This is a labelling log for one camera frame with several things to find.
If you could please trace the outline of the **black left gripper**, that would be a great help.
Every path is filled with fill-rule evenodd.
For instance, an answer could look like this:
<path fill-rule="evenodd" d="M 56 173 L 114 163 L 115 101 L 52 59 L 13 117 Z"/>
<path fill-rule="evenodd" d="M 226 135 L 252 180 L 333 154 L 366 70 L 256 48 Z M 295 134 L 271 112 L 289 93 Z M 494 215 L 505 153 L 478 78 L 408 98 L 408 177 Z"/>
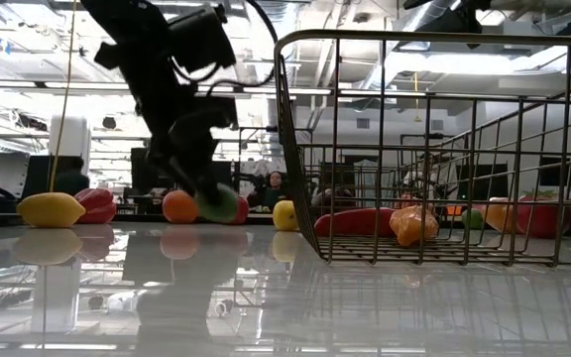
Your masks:
<path fill-rule="evenodd" d="M 211 130 L 238 126 L 235 99 L 198 95 L 189 85 L 150 88 L 134 99 L 151 133 L 148 161 L 199 202 L 220 204 L 222 193 L 212 172 L 218 140 Z"/>

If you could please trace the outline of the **orange fruit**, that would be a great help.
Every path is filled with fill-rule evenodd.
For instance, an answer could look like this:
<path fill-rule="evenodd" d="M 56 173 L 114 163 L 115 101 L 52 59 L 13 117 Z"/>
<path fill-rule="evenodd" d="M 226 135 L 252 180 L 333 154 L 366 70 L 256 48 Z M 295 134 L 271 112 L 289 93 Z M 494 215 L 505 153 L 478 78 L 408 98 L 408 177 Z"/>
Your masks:
<path fill-rule="evenodd" d="M 163 215 L 169 223 L 190 224 L 198 217 L 198 206 L 184 190 L 173 190 L 163 199 Z"/>

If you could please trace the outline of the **green pear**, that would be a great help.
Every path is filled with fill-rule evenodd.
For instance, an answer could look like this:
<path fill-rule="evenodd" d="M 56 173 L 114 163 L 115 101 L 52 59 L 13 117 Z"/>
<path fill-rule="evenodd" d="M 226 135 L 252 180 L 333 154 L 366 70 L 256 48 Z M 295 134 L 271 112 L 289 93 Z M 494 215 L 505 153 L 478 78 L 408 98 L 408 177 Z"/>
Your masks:
<path fill-rule="evenodd" d="M 217 192 L 220 194 L 219 203 L 210 203 L 202 192 L 195 195 L 199 215 L 207 220 L 217 223 L 232 222 L 238 212 L 237 193 L 228 185 L 219 183 Z"/>

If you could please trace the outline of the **red round fruit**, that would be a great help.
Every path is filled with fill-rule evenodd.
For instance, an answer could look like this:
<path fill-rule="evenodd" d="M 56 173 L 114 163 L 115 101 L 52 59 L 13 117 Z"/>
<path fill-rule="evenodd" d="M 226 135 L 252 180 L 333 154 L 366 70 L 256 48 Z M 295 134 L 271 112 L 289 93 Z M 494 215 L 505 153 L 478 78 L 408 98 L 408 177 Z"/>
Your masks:
<path fill-rule="evenodd" d="M 244 196 L 239 195 L 238 196 L 237 214 L 236 214 L 234 220 L 232 221 L 232 224 L 234 224 L 234 225 L 244 224 L 247 220 L 249 210 L 250 210 L 250 206 L 249 206 L 248 200 Z"/>

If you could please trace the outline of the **yellow lemon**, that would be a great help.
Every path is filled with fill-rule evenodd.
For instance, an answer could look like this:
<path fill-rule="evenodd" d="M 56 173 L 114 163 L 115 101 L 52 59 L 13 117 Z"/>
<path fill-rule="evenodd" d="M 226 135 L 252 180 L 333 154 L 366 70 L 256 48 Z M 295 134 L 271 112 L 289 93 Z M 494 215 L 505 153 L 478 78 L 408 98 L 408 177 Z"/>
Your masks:
<path fill-rule="evenodd" d="M 86 209 L 71 195 L 46 192 L 28 196 L 17 205 L 17 213 L 37 228 L 68 228 Z"/>
<path fill-rule="evenodd" d="M 273 222 L 279 231 L 296 231 L 298 229 L 294 204 L 291 200 L 281 200 L 274 206 Z"/>

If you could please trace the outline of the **red chili pepper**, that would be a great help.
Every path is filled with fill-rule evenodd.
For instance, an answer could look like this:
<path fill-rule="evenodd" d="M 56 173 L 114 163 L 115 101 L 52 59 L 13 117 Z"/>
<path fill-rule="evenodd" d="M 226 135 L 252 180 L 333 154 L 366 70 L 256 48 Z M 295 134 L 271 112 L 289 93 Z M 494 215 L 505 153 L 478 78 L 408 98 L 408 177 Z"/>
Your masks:
<path fill-rule="evenodd" d="M 381 207 L 359 208 L 345 210 L 334 215 L 325 214 L 318 218 L 314 224 L 317 236 L 328 237 L 334 235 L 373 236 L 378 233 L 380 237 L 393 237 L 395 235 L 390 226 L 390 220 L 395 210 Z"/>

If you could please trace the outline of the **orange carrot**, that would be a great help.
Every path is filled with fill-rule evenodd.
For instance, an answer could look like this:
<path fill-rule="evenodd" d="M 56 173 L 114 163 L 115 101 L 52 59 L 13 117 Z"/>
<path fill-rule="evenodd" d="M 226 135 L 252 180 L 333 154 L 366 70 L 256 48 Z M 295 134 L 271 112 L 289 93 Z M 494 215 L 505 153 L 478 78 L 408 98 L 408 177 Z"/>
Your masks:
<path fill-rule="evenodd" d="M 418 244 L 421 238 L 433 239 L 439 230 L 435 216 L 429 210 L 422 213 L 420 205 L 396 210 L 390 218 L 390 227 L 404 247 Z"/>

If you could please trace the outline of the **orange bell pepper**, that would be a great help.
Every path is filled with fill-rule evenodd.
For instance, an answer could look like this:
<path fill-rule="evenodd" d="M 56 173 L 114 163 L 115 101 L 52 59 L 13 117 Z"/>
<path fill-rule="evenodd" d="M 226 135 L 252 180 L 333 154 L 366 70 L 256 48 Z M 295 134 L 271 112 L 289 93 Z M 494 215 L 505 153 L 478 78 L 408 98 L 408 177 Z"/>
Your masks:
<path fill-rule="evenodd" d="M 514 222 L 516 210 L 508 204 L 507 197 L 491 197 L 483 208 L 482 214 L 486 223 L 504 234 L 519 232 Z"/>

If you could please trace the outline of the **person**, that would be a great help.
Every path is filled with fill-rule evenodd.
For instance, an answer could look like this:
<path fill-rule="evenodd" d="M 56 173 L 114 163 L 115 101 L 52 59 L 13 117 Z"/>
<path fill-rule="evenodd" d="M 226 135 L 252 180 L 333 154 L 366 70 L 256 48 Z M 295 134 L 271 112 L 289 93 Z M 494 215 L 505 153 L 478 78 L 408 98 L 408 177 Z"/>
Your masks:
<path fill-rule="evenodd" d="M 278 202 L 289 200 L 284 175 L 274 171 L 259 177 L 259 180 L 254 182 L 254 189 L 247 199 L 251 207 L 262 207 L 273 211 Z"/>
<path fill-rule="evenodd" d="M 75 157 L 70 166 L 57 175 L 55 191 L 75 196 L 80 191 L 89 188 L 90 179 L 82 172 L 84 159 Z"/>

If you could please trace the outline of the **red bell pepper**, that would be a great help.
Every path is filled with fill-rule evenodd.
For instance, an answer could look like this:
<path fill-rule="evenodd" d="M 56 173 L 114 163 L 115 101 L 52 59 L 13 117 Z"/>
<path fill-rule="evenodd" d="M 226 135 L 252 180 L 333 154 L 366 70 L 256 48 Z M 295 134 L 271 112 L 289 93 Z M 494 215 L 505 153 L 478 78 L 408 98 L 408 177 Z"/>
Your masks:
<path fill-rule="evenodd" d="M 105 188 L 86 188 L 74 198 L 85 208 L 85 213 L 78 218 L 77 224 L 107 224 L 117 212 L 113 194 Z"/>

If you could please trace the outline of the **green lime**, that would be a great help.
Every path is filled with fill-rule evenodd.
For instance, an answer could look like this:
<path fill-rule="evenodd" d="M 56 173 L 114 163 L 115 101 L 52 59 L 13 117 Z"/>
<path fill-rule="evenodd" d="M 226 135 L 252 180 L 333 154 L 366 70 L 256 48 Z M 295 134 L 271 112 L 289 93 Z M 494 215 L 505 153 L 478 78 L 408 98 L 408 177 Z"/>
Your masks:
<path fill-rule="evenodd" d="M 484 217 L 478 208 L 466 209 L 461 216 L 462 223 L 470 230 L 480 230 L 484 227 Z"/>

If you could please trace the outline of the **red-orange bell pepper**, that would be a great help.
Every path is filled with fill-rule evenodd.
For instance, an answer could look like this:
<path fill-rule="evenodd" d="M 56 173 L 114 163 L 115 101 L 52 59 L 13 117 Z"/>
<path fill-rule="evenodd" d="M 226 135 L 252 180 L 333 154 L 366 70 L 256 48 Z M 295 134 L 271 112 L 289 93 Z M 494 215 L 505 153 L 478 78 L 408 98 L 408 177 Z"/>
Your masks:
<path fill-rule="evenodd" d="M 526 191 L 518 198 L 516 208 L 517 231 L 533 238 L 554 239 L 558 233 L 558 204 L 529 205 L 526 202 L 557 199 L 557 193 L 553 190 Z"/>

